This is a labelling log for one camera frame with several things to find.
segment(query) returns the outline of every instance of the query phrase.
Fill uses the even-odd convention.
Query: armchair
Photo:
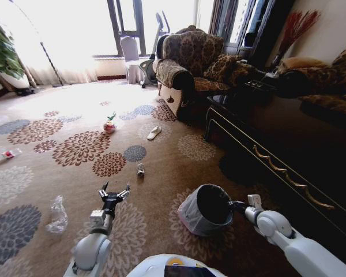
[[[252,70],[236,63],[240,56],[224,55],[222,50],[223,38],[195,27],[165,38],[163,59],[156,61],[154,68],[161,83],[159,95],[169,99],[167,105],[179,120],[207,96],[229,93],[239,80],[231,75],[236,67],[246,68],[245,75]]]

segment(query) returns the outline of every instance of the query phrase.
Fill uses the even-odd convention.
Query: trash can
[[[219,186],[205,184],[198,187],[179,206],[178,216],[195,235],[214,235],[232,223],[231,198]]]

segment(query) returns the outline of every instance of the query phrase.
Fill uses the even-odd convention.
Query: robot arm
[[[103,209],[92,211],[91,231],[77,244],[63,277],[100,276],[111,247],[108,236],[112,229],[115,206],[130,194],[129,182],[127,188],[120,193],[106,192],[107,186],[108,182],[99,190],[99,195],[104,202]]]
[[[260,196],[251,194],[245,217],[258,233],[280,247],[288,262],[304,277],[346,276],[346,265],[316,241],[302,236],[282,214],[264,211]],[[244,203],[237,204],[240,211]]]

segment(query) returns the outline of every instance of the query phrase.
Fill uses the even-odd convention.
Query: trash on floor
[[[18,156],[20,154],[22,154],[22,151],[19,148],[14,149],[14,150],[10,150],[10,151],[5,151],[5,152],[1,153],[1,155],[0,155],[0,162],[4,161],[6,159],[11,159],[11,158]]]
[[[145,166],[143,163],[137,165],[137,175],[141,177],[145,175]]]
[[[113,114],[110,117],[108,117],[108,121],[104,123],[104,131],[107,132],[108,134],[113,133],[116,129],[116,124],[112,122],[115,116],[116,116],[116,112],[113,112]]]
[[[63,206],[63,196],[58,195],[51,204],[52,222],[46,230],[53,234],[62,234],[68,225],[68,216]]]

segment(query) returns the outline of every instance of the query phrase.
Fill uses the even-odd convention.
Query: white chair
[[[127,81],[129,84],[139,84],[143,80],[144,74],[139,67],[141,61],[138,57],[137,42],[126,36],[121,39],[121,46],[127,67]]]

